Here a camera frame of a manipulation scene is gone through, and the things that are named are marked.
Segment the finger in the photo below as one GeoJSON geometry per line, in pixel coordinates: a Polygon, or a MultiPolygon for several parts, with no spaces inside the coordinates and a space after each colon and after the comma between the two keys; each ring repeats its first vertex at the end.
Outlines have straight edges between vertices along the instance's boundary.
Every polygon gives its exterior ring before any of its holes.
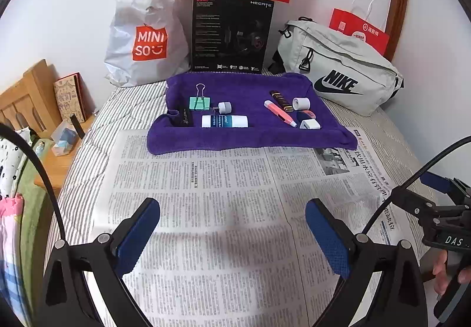
{"type": "Polygon", "coordinates": [[[458,283],[469,283],[471,282],[471,267],[464,268],[458,275],[458,283]]]}
{"type": "Polygon", "coordinates": [[[450,278],[447,276],[445,271],[441,271],[435,277],[435,283],[433,284],[433,289],[439,295],[443,295],[447,290],[447,287],[450,283],[450,278]]]}
{"type": "Polygon", "coordinates": [[[440,251],[440,254],[435,259],[435,263],[433,264],[433,274],[437,275],[441,271],[446,271],[447,266],[445,263],[447,262],[448,252],[447,250],[440,251]]]}

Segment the bolt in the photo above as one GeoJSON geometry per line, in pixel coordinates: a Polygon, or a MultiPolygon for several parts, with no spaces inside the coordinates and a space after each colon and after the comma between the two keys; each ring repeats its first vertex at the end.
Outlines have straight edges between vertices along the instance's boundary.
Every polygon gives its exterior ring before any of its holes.
{"type": "Polygon", "coordinates": [[[401,246],[405,249],[410,249],[412,247],[411,243],[405,239],[401,241],[401,246]]]}
{"type": "Polygon", "coordinates": [[[110,235],[109,234],[100,234],[98,236],[98,242],[100,243],[106,243],[110,240],[110,235]]]}
{"type": "Polygon", "coordinates": [[[370,239],[369,239],[368,236],[365,235],[365,234],[358,234],[358,235],[356,236],[356,240],[359,241],[360,243],[366,243],[366,242],[368,242],[370,239]]]}
{"type": "Polygon", "coordinates": [[[65,242],[62,239],[59,239],[55,244],[54,247],[56,249],[62,249],[65,246],[65,242]]]}

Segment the black box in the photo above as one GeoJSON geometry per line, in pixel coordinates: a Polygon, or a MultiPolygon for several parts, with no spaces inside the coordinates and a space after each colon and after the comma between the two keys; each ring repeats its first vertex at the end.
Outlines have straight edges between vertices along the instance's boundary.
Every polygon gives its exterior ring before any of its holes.
{"type": "Polygon", "coordinates": [[[261,73],[274,2],[193,0],[193,71],[261,73]]]}

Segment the wooden nightstand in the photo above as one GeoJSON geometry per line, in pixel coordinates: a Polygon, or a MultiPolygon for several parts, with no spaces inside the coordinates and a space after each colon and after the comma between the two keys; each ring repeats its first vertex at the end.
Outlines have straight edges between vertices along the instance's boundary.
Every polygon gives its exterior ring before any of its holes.
{"type": "MultiPolygon", "coordinates": [[[[88,120],[81,124],[85,132],[90,128],[94,120],[95,116],[91,116],[88,120]]],[[[79,139],[69,154],[61,155],[59,157],[56,157],[52,150],[49,149],[48,153],[46,154],[46,157],[44,158],[44,161],[42,162],[44,169],[48,174],[49,180],[51,181],[51,185],[56,197],[59,196],[62,186],[64,185],[65,177],[67,177],[70,165],[72,165],[72,162],[75,158],[75,154],[77,153],[77,150],[81,143],[82,140],[79,139]]],[[[46,189],[39,174],[37,174],[34,178],[34,184],[36,186],[42,187],[43,189],[46,189]]]]}

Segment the green cloth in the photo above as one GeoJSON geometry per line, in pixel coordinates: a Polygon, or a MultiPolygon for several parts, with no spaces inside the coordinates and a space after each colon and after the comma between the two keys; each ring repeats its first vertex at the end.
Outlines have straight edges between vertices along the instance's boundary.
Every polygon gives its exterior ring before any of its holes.
{"type": "MultiPolygon", "coordinates": [[[[39,156],[42,161],[48,150],[54,144],[49,139],[39,139],[44,142],[44,150],[39,156]]],[[[23,195],[24,209],[21,220],[20,255],[24,291],[34,315],[41,294],[44,273],[44,254],[48,241],[49,226],[52,219],[52,205],[46,191],[34,184],[37,171],[30,160],[27,160],[18,183],[17,193],[23,195]]]]}

